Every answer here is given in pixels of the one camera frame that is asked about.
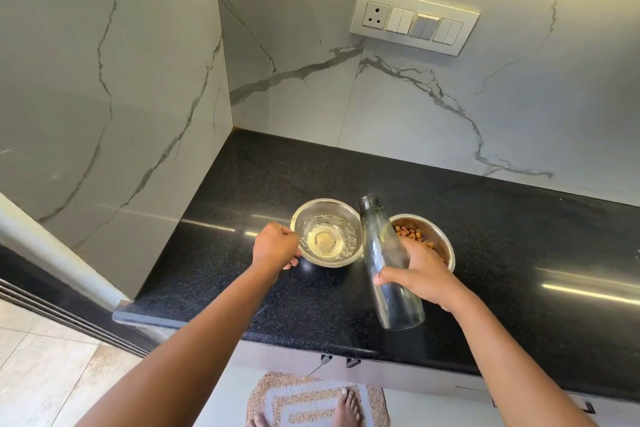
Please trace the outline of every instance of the beige and white rug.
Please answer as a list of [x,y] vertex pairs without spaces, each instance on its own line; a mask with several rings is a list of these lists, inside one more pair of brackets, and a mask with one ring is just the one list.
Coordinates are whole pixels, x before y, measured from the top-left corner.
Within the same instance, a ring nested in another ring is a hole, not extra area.
[[388,427],[389,415],[381,388],[346,382],[324,382],[310,376],[270,371],[249,397],[247,422],[263,414],[270,427],[331,427],[333,409],[342,388],[356,395],[362,427]]

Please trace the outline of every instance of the human arm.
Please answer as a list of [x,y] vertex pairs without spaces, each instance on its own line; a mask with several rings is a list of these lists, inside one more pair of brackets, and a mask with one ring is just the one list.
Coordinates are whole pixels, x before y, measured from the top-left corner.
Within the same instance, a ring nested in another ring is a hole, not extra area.
[[507,427],[596,427],[437,253],[410,239],[403,244],[410,268],[386,267],[374,282],[396,282],[453,314]]
[[269,223],[253,262],[206,309],[109,390],[76,427],[187,427],[207,402],[282,268],[298,264],[298,235]]

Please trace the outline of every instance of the kitchen counter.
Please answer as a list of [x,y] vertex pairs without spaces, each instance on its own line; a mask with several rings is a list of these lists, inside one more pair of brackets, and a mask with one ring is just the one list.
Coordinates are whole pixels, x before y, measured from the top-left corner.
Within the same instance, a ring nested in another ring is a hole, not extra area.
[[[564,389],[640,401],[640,208],[285,139],[231,133],[136,299],[117,321],[179,328],[252,260],[253,237],[308,200],[436,223],[455,273]],[[244,339],[478,375],[451,314],[424,303],[403,332],[378,323],[362,261],[280,275]]]

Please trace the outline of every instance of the human hand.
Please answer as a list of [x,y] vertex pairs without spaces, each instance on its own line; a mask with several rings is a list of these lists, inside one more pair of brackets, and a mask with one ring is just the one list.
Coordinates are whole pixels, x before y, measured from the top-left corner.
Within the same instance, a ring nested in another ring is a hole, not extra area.
[[449,271],[435,250],[406,237],[401,237],[400,241],[411,258],[409,268],[384,267],[373,277],[373,283],[382,286],[396,282],[422,299],[438,304],[444,310],[452,310],[467,287]]
[[255,237],[252,266],[277,275],[298,265],[300,237],[287,227],[271,221]]

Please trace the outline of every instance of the transparent bottle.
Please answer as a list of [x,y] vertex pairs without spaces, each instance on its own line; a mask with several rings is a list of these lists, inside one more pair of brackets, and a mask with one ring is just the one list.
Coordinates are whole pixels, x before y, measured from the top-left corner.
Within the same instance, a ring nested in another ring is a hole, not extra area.
[[[369,277],[382,267],[409,268],[409,255],[402,246],[396,230],[391,226],[387,212],[375,194],[358,200],[364,259]],[[402,330],[418,326],[424,322],[422,300],[399,284],[385,284],[373,287],[376,312],[382,327],[389,330]]]

